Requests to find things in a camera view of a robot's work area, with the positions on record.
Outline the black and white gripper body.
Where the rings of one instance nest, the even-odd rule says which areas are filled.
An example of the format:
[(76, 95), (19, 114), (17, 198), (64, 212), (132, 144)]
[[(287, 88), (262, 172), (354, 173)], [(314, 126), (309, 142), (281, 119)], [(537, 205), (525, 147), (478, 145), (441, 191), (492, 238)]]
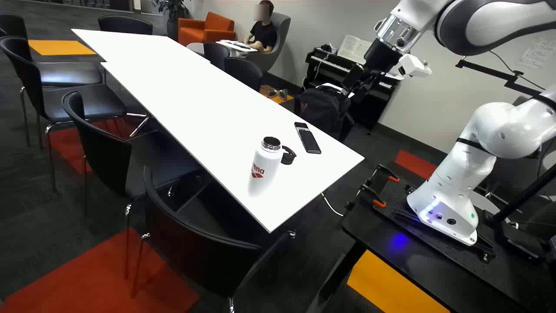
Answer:
[(433, 69), (414, 53), (401, 53), (380, 39), (374, 39), (365, 53), (365, 64), (356, 65), (346, 76), (346, 92), (351, 100), (363, 98), (380, 74), (394, 71), (400, 78), (429, 76)]

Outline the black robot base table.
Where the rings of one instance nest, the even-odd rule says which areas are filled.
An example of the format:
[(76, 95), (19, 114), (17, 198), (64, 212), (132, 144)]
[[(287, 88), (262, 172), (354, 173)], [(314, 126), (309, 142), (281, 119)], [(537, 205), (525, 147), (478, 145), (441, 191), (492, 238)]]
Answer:
[(408, 184), (386, 180), (382, 199), (360, 185), (346, 205), (342, 229), (440, 305), (455, 313), (556, 313), (549, 269), (499, 245), (464, 246), (426, 225), (405, 206)]

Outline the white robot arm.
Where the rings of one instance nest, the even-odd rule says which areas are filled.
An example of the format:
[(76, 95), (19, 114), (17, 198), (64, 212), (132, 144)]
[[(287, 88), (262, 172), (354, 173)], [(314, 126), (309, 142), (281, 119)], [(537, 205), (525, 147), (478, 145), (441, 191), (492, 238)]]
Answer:
[[(349, 72), (346, 88), (360, 97), (375, 76), (400, 67), (415, 74), (426, 65), (412, 46), (433, 31), (457, 55), (478, 55), (518, 36), (556, 27), (556, 0), (398, 0), (377, 27), (365, 62)], [(523, 158), (554, 137), (554, 88), (521, 104), (485, 102), (474, 109), (436, 170), (408, 196), (419, 220), (452, 239), (478, 241), (478, 212), (469, 192), (500, 158)]]

